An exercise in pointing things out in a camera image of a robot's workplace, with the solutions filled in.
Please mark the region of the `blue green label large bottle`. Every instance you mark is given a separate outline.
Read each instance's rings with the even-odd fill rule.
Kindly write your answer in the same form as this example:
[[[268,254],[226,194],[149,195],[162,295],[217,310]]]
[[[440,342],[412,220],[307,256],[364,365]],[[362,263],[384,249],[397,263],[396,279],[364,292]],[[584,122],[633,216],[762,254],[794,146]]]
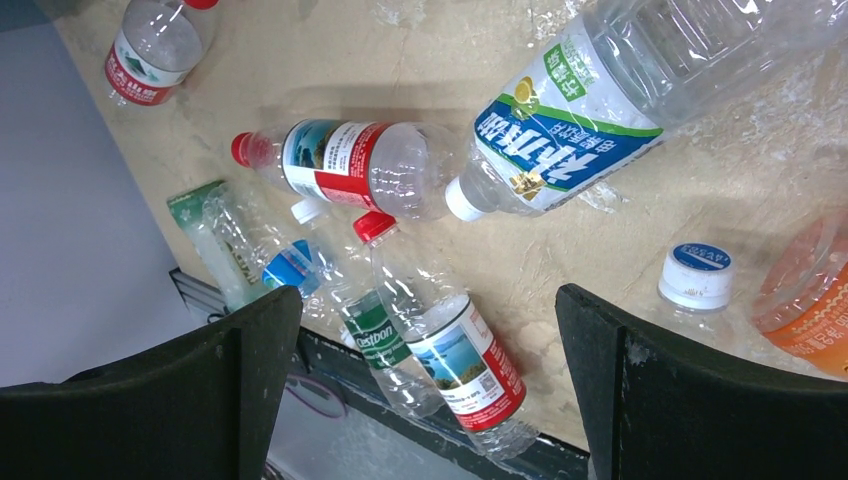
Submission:
[[[598,1],[473,120],[446,204],[542,215],[846,36],[843,1]]]

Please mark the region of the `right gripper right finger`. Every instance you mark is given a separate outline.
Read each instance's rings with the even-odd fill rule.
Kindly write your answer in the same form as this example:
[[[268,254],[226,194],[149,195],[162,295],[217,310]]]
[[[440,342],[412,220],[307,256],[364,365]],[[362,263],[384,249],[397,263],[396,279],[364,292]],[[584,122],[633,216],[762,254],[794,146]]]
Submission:
[[[847,386],[707,347],[567,284],[555,310],[595,479],[843,479]]]

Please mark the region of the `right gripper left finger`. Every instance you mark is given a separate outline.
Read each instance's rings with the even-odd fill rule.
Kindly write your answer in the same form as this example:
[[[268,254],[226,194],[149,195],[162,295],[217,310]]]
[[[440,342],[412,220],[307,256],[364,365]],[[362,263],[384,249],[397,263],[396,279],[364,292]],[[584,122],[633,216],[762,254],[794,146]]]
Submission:
[[[301,311],[281,287],[64,382],[3,388],[2,477],[260,478]]]

